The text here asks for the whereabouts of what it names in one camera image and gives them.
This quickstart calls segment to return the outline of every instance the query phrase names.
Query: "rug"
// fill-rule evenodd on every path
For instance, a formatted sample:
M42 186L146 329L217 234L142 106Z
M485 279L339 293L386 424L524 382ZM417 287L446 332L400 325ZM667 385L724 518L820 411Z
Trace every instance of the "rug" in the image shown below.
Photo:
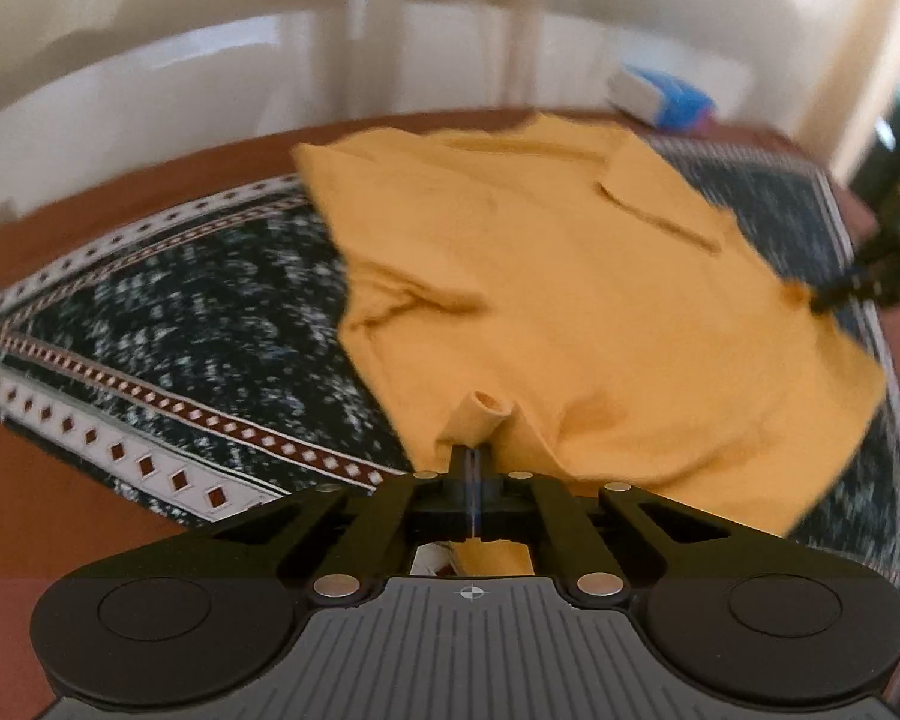
M649 138L735 211L785 277L837 274L850 240L826 177L744 146ZM346 272L293 175L114 230L0 292L0 420L188 526L328 479L372 493L410 470L337 342ZM842 327L888 395L832 490L791 533L900 588L900 393L872 307Z

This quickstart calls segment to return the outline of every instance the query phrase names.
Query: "metal screw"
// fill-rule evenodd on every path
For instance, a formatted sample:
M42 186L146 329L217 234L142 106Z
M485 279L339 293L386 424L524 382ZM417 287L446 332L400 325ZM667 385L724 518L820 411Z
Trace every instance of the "metal screw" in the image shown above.
M326 574L314 582L314 591L324 598L346 598L360 589L360 580L349 574Z
M592 574L583 574L577 579L577 586L587 595L616 595L624 589L624 581L616 574L605 574L596 571Z

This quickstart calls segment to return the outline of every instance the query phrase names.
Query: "crosshair marking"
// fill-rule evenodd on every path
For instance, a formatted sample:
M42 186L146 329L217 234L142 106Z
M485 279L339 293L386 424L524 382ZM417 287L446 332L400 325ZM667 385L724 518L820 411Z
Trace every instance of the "crosshair marking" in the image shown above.
M466 600L470 603L473 603L475 600L482 598L484 595L484 591L477 587L475 584L468 584L463 590L460 591L460 594L463 595Z

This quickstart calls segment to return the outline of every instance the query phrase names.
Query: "diamond pattern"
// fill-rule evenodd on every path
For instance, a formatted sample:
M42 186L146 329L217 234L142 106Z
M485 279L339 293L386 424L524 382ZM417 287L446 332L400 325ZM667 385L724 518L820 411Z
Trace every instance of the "diamond pattern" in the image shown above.
M211 490L207 490L207 500L210 501L210 505L214 509L219 509L226 503L226 495L223 492L223 488L212 488Z
M154 473L154 471L156 471L156 466L154 465L154 459L152 459L151 456L149 456L149 455L142 456L137 461L137 467L138 467L138 469L140 469L140 475L144 478L148 477L149 475Z
M173 489L179 493L180 490L189 485L190 480L187 479L187 474L185 471L178 471L177 473L170 476L170 484L173 485Z

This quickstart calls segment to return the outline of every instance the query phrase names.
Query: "brown floor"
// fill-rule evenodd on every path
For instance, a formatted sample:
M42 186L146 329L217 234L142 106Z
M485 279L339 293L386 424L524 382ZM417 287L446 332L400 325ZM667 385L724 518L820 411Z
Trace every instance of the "brown floor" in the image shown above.
M414 115L345 122L258 138L118 178L0 228L0 289L121 224L204 194L293 170L295 143L327 143L389 124L414 132L439 127L495 129L527 111ZM577 114L605 118L602 113ZM799 151L773 132L713 127L712 140ZM841 195L856 230L869 212ZM900 376L900 311L885 318ZM0 425L0 720L29 720L53 696L29 646L32 607L48 584L85 562L176 533L178 526L128 503Z

